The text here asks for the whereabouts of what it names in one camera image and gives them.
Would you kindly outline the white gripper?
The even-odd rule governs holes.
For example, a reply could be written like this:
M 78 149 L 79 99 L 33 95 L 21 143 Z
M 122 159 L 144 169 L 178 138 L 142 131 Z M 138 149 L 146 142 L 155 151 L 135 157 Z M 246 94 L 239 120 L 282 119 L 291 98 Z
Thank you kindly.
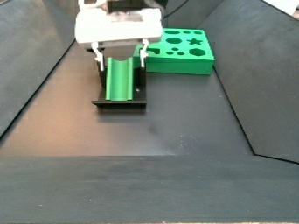
M 140 66 L 146 68 L 150 43 L 163 36 L 164 0 L 78 0 L 75 23 L 78 43 L 96 54 L 104 71 L 104 57 L 128 58 L 138 45 Z

